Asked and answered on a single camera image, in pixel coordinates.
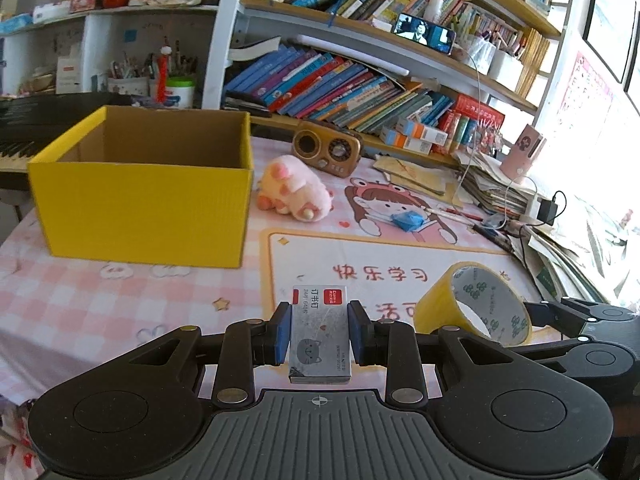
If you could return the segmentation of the grey staples box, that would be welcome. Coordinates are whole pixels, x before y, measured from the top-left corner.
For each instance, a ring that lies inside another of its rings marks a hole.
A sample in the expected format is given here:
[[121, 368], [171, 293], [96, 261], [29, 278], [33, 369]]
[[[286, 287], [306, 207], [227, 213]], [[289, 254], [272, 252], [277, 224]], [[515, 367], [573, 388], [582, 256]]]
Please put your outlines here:
[[347, 292], [338, 285], [293, 288], [288, 378], [292, 384], [341, 385], [352, 378]]

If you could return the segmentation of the yellow tape roll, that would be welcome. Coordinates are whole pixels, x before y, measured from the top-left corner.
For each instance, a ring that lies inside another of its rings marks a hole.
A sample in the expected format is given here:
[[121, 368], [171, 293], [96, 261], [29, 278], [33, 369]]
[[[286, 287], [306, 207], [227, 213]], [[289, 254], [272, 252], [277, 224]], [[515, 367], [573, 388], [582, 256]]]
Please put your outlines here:
[[430, 334], [454, 326], [505, 347], [530, 341], [533, 323], [522, 297], [479, 263], [456, 263], [416, 303], [414, 329]]

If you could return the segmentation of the pink plush pig toy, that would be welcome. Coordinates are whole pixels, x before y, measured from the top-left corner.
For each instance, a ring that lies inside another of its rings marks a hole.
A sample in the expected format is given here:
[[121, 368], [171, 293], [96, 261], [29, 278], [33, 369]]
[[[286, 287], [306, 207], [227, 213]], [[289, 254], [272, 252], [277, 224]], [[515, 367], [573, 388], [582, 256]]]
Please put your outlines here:
[[333, 193], [300, 159], [273, 159], [258, 182], [257, 207], [304, 223], [323, 220], [333, 208]]

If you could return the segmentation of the stack of papers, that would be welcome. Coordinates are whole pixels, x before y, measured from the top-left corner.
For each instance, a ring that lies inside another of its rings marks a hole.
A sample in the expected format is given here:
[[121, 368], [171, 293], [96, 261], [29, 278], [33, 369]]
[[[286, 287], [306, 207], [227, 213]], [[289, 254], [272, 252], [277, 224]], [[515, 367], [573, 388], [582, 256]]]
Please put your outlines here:
[[[527, 178], [518, 184], [498, 160], [468, 150], [454, 153], [462, 188], [506, 231], [515, 257], [546, 299], [571, 296], [639, 311], [639, 222], [612, 221], [564, 191], [544, 195]], [[554, 200], [552, 226], [537, 219], [541, 200]]]

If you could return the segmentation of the pink printed desk mat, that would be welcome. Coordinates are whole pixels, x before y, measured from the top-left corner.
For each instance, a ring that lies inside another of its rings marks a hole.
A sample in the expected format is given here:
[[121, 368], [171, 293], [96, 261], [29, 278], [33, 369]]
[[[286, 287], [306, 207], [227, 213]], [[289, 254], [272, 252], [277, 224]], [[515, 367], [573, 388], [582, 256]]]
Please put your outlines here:
[[[447, 204], [391, 184], [363, 159], [347, 179], [326, 177], [333, 208], [317, 223], [252, 208], [236, 269], [53, 257], [38, 216], [26, 214], [1, 247], [1, 392], [36, 398], [91, 367], [193, 324], [219, 333], [270, 315], [298, 283], [341, 285], [372, 318], [408, 322], [454, 263], [500, 274], [526, 300], [541, 291], [524, 266]], [[390, 216], [427, 218], [404, 232]]]

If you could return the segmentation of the blue crumpled wrapper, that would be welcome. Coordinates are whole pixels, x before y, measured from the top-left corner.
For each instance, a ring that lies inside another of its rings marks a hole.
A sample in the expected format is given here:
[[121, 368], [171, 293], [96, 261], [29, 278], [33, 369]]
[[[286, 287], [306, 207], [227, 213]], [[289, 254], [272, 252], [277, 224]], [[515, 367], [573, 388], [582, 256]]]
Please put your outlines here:
[[390, 216], [392, 223], [404, 232], [420, 232], [427, 227], [427, 218], [415, 211], [407, 210]]

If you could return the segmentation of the black power adapter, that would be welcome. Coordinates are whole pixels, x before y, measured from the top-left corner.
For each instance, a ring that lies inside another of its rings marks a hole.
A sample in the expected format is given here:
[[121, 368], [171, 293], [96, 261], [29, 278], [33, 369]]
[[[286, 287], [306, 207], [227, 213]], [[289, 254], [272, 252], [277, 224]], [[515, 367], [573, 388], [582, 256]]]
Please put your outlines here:
[[543, 224], [552, 226], [558, 214], [558, 204], [554, 200], [541, 200], [537, 212], [537, 219]]

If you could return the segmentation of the brown envelopes pile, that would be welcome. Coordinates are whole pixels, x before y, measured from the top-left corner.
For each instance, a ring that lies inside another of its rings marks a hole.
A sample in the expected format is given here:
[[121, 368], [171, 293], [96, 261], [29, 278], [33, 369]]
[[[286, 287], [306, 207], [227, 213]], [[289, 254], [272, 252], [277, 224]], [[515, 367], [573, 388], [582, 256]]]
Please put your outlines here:
[[457, 192], [456, 174], [450, 169], [426, 168], [390, 156], [378, 156], [373, 168], [385, 174], [391, 184], [436, 198], [450, 206], [463, 206]]

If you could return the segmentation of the brown retro radio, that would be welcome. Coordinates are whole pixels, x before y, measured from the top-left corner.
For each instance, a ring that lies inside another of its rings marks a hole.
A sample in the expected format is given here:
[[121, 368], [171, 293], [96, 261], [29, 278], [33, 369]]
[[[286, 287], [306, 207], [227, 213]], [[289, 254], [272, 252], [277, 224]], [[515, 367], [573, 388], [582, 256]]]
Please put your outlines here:
[[362, 141], [357, 133], [299, 122], [292, 140], [293, 154], [308, 166], [347, 178], [360, 161]]

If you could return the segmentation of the pink cylindrical desk gadget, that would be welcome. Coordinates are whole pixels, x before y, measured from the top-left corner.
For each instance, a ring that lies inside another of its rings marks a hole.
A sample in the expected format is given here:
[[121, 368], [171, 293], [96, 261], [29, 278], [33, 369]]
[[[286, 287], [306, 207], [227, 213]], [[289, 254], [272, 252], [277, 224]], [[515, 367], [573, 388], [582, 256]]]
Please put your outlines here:
[[526, 125], [509, 154], [503, 159], [500, 170], [510, 180], [520, 183], [532, 168], [544, 148], [547, 139], [531, 125]]

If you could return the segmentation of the orange white medicine box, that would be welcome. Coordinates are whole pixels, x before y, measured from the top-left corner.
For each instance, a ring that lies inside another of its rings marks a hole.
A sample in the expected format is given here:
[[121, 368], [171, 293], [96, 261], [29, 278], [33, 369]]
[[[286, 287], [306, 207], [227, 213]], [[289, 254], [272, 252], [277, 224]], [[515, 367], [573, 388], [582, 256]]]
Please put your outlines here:
[[446, 132], [406, 118], [398, 120], [396, 130], [400, 134], [408, 136], [408, 138], [430, 142], [439, 146], [444, 146], [448, 139]]

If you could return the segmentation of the red dictionary book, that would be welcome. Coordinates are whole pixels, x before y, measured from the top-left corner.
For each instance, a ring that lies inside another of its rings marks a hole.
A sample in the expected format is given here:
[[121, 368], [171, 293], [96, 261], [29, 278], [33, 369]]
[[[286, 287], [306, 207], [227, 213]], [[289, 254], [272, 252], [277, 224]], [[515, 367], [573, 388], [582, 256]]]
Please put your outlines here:
[[476, 120], [482, 127], [500, 130], [504, 123], [504, 115], [501, 112], [464, 93], [457, 95], [452, 110]]

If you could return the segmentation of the row of leaning books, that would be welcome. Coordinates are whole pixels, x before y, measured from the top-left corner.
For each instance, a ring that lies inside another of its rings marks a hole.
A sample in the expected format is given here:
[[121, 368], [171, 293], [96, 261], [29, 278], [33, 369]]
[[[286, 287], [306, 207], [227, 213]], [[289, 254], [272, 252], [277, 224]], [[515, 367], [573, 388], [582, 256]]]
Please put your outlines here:
[[299, 44], [281, 44], [233, 64], [222, 106], [270, 117], [323, 122], [379, 134], [401, 119], [434, 127], [454, 105], [424, 82], [402, 82], [377, 67]]

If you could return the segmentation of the red white bottle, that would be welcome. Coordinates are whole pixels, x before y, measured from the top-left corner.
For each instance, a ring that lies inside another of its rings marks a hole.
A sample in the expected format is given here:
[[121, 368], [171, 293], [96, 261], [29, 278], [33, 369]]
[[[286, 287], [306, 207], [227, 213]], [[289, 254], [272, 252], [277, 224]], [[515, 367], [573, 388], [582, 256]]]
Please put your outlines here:
[[163, 46], [160, 48], [160, 56], [158, 57], [157, 65], [157, 88], [156, 88], [156, 100], [163, 105], [166, 100], [166, 84], [168, 78], [168, 62], [171, 57], [171, 47]]

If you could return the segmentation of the white storage cubby shelf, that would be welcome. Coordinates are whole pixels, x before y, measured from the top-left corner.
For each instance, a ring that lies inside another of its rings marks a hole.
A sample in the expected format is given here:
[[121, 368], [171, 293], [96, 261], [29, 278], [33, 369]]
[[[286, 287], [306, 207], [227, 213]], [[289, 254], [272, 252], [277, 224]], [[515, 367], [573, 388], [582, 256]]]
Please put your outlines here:
[[89, 92], [92, 81], [110, 70], [111, 62], [127, 58], [141, 65], [150, 53], [170, 44], [187, 58], [196, 58], [197, 107], [220, 107], [227, 48], [216, 31], [216, 6], [133, 6], [82, 12], [31, 24], [1, 36], [1, 93], [17, 94], [38, 68], [58, 67], [61, 56], [77, 58], [76, 90]]

